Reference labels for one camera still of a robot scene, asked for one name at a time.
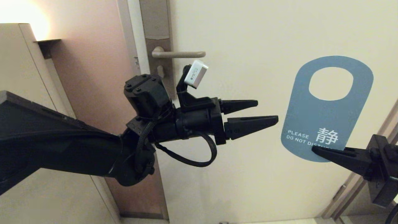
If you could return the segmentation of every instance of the door handle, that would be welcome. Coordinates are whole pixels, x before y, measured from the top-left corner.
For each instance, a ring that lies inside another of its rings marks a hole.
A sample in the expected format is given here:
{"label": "door handle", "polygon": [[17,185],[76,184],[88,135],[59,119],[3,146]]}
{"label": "door handle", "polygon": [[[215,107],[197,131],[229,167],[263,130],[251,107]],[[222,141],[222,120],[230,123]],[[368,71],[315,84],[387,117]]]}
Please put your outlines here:
{"label": "door handle", "polygon": [[164,49],[159,46],[152,51],[152,57],[154,58],[197,58],[204,56],[206,56],[206,52],[204,51],[165,52]]}

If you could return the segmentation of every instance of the pink wall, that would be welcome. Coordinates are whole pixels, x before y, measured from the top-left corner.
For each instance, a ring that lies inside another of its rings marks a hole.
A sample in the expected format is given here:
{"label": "pink wall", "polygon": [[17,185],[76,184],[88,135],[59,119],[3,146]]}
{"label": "pink wall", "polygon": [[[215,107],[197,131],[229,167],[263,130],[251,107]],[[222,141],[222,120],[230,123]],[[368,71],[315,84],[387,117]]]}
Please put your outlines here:
{"label": "pink wall", "polygon": [[[47,39],[62,39],[53,61],[78,119],[119,134],[136,112],[123,94],[133,75],[116,0],[35,0],[47,17]],[[133,187],[108,181],[121,212],[161,213],[157,171]]]}

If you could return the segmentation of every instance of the robotic arm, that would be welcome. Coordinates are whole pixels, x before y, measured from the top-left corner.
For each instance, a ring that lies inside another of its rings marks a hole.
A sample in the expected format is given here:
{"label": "robotic arm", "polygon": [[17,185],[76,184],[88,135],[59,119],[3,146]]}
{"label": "robotic arm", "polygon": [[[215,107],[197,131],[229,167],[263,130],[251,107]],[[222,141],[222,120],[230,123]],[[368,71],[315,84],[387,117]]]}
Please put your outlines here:
{"label": "robotic arm", "polygon": [[[198,167],[210,165],[216,145],[271,127],[278,116],[228,118],[229,114],[257,106],[256,100],[195,98],[187,92],[185,66],[177,85],[180,108],[171,102],[157,75],[128,80],[124,94],[137,112],[121,135],[113,135],[23,99],[0,92],[0,195],[39,168],[113,177],[131,186],[154,173],[152,144],[171,157]],[[186,159],[160,145],[161,142],[203,137],[211,159]]]}

